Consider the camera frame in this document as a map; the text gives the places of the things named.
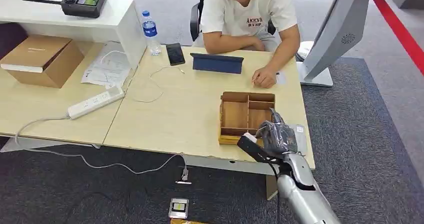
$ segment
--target man's hand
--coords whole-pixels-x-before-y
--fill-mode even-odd
[[[256,51],[265,52],[265,44],[256,36],[252,36],[253,47]]]
[[[252,83],[257,87],[271,88],[277,83],[277,73],[269,67],[262,67],[254,72]]]

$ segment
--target water bottle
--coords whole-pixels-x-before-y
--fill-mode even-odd
[[[161,53],[161,44],[157,40],[158,31],[156,30],[156,23],[153,21],[150,13],[143,11],[143,32],[147,40],[147,48],[150,50],[152,56],[157,56]]]

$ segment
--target power strip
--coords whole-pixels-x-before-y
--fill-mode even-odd
[[[67,113],[69,114],[69,117],[74,120],[120,100],[124,97],[124,95],[125,93],[122,88],[119,86],[113,86],[101,94],[69,107],[67,109]]]

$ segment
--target person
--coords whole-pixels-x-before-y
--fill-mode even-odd
[[[278,30],[280,44],[268,33],[269,20]],[[200,29],[193,46],[205,47],[210,54],[240,49],[274,52],[252,76],[252,83],[262,88],[276,84],[277,72],[300,45],[292,0],[204,0]]]

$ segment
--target speaker grille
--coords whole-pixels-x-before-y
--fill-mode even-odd
[[[355,34],[352,34],[352,33],[347,33],[346,35],[344,35],[342,38],[341,38],[341,43],[342,44],[350,44],[350,43],[352,43],[353,41],[355,41],[355,39],[357,38],[357,36],[355,35]]]

